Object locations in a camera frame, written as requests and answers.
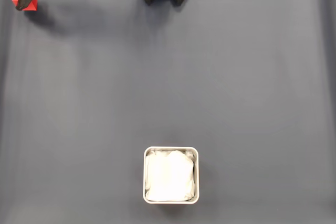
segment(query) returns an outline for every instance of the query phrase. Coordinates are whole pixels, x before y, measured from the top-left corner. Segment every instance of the dark gray surface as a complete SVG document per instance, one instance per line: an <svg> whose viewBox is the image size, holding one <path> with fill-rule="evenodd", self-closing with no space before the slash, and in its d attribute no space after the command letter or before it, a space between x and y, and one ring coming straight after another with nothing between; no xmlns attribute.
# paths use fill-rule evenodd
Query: dark gray surface
<svg viewBox="0 0 336 224"><path fill-rule="evenodd" d="M1 0L0 223L335 224L331 1ZM144 202L151 145L196 205Z"/></svg>

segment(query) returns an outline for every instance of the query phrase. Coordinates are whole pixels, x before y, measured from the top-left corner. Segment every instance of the gray backdrop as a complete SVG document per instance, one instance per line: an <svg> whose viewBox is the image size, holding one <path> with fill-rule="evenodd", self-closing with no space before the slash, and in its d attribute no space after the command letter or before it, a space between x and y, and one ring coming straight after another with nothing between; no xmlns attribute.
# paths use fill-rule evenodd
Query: gray backdrop
<svg viewBox="0 0 336 224"><path fill-rule="evenodd" d="M335 224L333 1L0 0L0 223ZM145 203L152 145L197 204Z"/></svg>

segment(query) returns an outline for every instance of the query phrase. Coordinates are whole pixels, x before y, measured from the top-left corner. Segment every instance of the white cloth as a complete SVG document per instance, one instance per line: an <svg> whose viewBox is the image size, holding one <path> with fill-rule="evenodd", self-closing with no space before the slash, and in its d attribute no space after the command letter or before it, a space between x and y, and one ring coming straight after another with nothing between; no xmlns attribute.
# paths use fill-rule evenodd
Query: white cloth
<svg viewBox="0 0 336 224"><path fill-rule="evenodd" d="M185 201L194 197L193 153L151 151L146 156L146 198L151 201Z"/></svg>

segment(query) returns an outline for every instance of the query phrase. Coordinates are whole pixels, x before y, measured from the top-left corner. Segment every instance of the metal container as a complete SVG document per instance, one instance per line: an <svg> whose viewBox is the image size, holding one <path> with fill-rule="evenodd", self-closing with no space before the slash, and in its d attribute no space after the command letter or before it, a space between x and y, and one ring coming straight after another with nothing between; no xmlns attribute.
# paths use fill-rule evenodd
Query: metal container
<svg viewBox="0 0 336 224"><path fill-rule="evenodd" d="M145 174L146 174L146 156L150 151L191 151L194 154L194 181L195 181L195 196L186 201L150 201L146 198L145 190ZM147 148L143 155L143 199L149 204L195 204L200 197L200 181L199 181L199 166L198 166L198 151L193 147L172 147L172 146L151 146Z"/></svg>

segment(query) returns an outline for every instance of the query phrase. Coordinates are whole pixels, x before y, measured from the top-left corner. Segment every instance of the white towel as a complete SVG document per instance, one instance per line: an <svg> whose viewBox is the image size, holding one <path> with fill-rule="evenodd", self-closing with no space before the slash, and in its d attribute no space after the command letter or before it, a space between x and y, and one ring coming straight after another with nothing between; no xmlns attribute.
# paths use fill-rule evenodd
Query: white towel
<svg viewBox="0 0 336 224"><path fill-rule="evenodd" d="M151 151L146 156L146 198L151 201L185 201L194 197L193 153Z"/></svg>

